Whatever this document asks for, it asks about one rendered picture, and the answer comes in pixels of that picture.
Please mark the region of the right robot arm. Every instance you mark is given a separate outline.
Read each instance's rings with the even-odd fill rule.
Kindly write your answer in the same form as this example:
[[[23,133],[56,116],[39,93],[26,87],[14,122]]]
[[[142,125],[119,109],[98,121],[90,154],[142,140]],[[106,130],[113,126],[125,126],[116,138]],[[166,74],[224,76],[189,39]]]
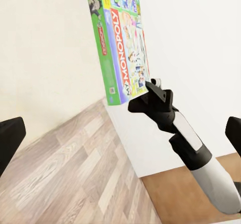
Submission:
[[[185,116],[173,106],[173,91],[162,89],[161,78],[146,82],[149,90],[130,100],[128,111],[145,113],[160,130],[174,134],[169,142],[193,177],[208,196],[210,203],[226,215],[241,212],[241,182],[233,181],[194,131]]]

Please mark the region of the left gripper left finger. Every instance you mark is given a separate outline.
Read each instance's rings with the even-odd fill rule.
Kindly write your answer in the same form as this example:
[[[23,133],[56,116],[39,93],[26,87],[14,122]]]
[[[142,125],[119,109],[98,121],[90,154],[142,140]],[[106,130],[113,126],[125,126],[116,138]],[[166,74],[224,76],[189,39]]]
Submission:
[[[0,122],[0,177],[26,136],[22,117]]]

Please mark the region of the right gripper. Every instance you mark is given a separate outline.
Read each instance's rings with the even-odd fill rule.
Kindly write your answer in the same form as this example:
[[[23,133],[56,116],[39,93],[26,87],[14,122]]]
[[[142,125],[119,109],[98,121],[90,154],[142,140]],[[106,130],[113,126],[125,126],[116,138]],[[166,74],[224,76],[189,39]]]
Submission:
[[[149,92],[130,100],[128,111],[145,113],[157,123],[165,121],[172,111],[173,91],[163,90],[152,82],[146,82],[146,87]]]

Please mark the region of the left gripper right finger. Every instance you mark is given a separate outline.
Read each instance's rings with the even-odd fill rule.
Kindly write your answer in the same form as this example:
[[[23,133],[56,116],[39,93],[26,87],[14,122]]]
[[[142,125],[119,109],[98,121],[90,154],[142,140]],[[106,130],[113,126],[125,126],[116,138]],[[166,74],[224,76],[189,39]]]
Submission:
[[[229,117],[224,134],[241,157],[241,119]]]

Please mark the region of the board game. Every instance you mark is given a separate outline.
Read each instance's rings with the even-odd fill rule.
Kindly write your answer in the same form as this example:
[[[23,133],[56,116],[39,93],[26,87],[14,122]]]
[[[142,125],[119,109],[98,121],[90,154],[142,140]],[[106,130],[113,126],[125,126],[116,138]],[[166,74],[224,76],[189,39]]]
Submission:
[[[88,0],[107,105],[121,105],[151,82],[139,0]]]

